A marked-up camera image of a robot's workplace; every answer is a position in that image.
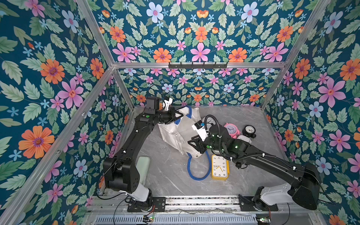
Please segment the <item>pink alarm clock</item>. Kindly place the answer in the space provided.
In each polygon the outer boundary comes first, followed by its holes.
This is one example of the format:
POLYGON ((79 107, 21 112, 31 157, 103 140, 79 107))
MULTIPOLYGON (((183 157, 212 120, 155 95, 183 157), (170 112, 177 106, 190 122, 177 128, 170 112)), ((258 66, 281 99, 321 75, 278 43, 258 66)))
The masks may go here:
POLYGON ((232 123, 226 123, 224 127, 227 129, 228 134, 233 139, 237 139, 237 137, 241 134, 237 126, 232 123))

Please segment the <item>white twin-bell alarm clock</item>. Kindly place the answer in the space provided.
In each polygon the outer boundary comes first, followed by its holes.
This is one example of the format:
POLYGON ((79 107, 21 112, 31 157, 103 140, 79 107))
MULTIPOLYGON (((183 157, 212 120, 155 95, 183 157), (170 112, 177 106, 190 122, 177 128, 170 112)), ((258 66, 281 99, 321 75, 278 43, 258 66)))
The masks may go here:
POLYGON ((208 119, 206 120, 206 130, 209 130, 212 126, 216 126, 216 122, 214 121, 214 119, 212 117, 208 117, 208 119))

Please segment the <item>yellow alarm clock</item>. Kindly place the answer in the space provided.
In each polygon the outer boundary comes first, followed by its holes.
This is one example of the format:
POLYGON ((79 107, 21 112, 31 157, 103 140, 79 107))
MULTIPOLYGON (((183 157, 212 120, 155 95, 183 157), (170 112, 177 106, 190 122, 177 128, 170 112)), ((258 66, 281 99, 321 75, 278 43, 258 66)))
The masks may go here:
POLYGON ((211 177, 214 180, 225 181, 230 174, 229 162, 222 156, 212 155, 211 157, 211 177))

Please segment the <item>black twin-bell alarm clock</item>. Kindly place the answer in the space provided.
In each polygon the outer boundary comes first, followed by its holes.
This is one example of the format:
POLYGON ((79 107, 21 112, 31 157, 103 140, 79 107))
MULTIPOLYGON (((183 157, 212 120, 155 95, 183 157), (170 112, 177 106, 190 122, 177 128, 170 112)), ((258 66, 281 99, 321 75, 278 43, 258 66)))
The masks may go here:
POLYGON ((254 139, 256 138, 256 129, 251 125, 246 125, 242 130, 242 134, 250 139, 254 139))

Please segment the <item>white canvas bag blue handles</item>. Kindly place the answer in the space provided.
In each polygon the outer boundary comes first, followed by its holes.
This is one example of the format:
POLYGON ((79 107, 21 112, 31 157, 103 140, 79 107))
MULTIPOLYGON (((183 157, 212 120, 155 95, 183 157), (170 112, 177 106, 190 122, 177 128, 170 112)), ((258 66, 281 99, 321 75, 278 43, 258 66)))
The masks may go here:
POLYGON ((182 155, 188 156, 187 171, 190 178, 195 181, 202 181, 206 179, 211 173, 211 158, 209 154, 206 153, 209 164, 206 174, 203 177, 194 176, 190 169, 191 160, 199 158, 202 153, 200 153, 196 147, 193 147, 188 143, 191 138, 198 135, 198 132, 193 129, 193 127, 195 123, 201 120, 199 108, 185 106, 179 109, 179 111, 184 114, 183 117, 170 124, 158 125, 160 134, 165 143, 177 149, 182 155))

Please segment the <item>white square alarm clock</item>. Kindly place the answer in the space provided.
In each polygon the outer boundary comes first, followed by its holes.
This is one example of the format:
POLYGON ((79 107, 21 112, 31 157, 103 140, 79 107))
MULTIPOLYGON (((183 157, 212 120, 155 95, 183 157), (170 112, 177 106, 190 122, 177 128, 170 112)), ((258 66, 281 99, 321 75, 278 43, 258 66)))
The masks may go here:
POLYGON ((251 142, 252 142, 249 137, 244 136, 244 135, 239 135, 239 136, 237 137, 237 139, 238 139, 238 140, 242 140, 242 141, 244 141, 244 142, 247 142, 247 143, 249 143, 249 144, 251 144, 251 142))

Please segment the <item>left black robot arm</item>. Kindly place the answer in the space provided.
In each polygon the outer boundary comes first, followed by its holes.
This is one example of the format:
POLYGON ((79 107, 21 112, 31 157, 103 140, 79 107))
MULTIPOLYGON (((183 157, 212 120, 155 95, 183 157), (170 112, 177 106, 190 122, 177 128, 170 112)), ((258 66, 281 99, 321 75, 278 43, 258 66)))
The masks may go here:
POLYGON ((159 108, 160 99, 150 97, 143 112, 135 117, 135 124, 121 149, 103 163, 105 187, 126 193, 138 203, 152 204, 152 192, 140 182, 136 159, 143 143, 158 124, 170 124, 184 114, 174 107, 159 108))

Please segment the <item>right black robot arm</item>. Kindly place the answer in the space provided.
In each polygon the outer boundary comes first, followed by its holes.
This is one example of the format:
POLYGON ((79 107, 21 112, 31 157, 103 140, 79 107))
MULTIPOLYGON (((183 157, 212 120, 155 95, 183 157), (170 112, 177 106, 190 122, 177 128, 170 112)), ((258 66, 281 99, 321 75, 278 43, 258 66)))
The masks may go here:
POLYGON ((317 209, 321 182, 315 165, 309 162, 300 165, 266 153, 247 141, 231 138, 221 125, 210 127, 205 138, 192 137, 188 144, 201 154, 211 150, 216 156, 235 163, 237 168, 251 165, 285 181, 284 185, 259 187, 253 198, 255 204, 296 203, 308 210, 317 209))

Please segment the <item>pale green pad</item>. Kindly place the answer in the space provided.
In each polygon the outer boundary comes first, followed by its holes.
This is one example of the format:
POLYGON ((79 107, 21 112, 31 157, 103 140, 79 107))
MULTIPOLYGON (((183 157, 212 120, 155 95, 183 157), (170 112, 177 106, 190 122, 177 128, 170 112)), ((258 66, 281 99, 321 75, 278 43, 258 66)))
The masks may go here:
POLYGON ((145 186, 146 177, 150 167, 151 159, 148 156, 140 156, 137 160, 136 168, 140 175, 140 183, 145 186))

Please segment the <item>black hook rail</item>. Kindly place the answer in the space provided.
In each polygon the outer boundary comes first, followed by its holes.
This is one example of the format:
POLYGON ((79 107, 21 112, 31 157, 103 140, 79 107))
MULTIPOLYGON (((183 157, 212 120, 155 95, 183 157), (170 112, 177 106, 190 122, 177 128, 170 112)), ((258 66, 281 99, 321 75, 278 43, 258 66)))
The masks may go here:
POLYGON ((228 63, 217 63, 217 62, 177 62, 177 63, 169 63, 169 69, 223 69, 227 68, 228 63))

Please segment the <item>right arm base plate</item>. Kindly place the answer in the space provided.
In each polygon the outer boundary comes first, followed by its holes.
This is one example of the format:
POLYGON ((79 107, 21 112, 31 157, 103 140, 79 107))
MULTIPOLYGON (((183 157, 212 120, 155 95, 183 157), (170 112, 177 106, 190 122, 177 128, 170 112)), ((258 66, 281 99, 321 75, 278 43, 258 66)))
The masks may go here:
POLYGON ((242 212, 278 212, 278 206, 267 205, 259 198, 254 200, 253 196, 238 195, 239 205, 242 212))

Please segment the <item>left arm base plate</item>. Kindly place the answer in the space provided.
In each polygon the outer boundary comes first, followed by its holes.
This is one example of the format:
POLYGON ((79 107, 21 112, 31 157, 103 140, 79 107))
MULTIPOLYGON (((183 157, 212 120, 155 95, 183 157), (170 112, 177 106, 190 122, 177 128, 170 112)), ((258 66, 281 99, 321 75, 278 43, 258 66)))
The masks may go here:
POLYGON ((128 204, 127 212, 164 212, 166 200, 165 197, 150 197, 145 202, 131 199, 128 204))

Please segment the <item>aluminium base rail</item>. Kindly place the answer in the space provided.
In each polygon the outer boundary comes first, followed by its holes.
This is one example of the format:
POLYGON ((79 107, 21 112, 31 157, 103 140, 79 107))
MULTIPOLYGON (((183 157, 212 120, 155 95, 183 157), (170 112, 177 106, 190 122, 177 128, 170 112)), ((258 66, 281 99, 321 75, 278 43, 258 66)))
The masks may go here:
MULTIPOLYGON (((165 196, 166 206, 164 212, 209 212, 221 211, 226 213, 250 213, 241 211, 238 196, 165 196)), ((93 204, 89 207, 90 212, 105 212, 110 210, 121 210, 127 212, 130 200, 120 202, 124 196, 119 196, 109 200, 102 200, 95 198, 93 204)), ((278 211, 270 213, 312 213, 312 210, 307 210, 295 203, 278 203, 278 211)), ((269 213, 267 211, 253 211, 253 213, 269 213)))

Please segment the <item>aluminium cage frame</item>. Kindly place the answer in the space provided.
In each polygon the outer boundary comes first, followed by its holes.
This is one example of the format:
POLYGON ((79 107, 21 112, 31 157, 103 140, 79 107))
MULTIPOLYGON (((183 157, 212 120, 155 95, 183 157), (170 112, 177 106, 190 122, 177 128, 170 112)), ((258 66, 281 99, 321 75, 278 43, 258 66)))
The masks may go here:
MULTIPOLYGON (((88 1, 117 62, 189 62, 203 44, 211 62, 243 50, 263 62, 278 34, 292 27, 295 46, 316 1, 88 1)), ((79 224, 90 205, 104 159, 122 138, 132 102, 143 104, 165 88, 177 105, 259 105, 277 73, 258 68, 171 72, 112 69, 77 1, 1 1, 1 212, 5 212, 97 83, 98 96, 59 151, 54 167, 17 225, 79 224)))

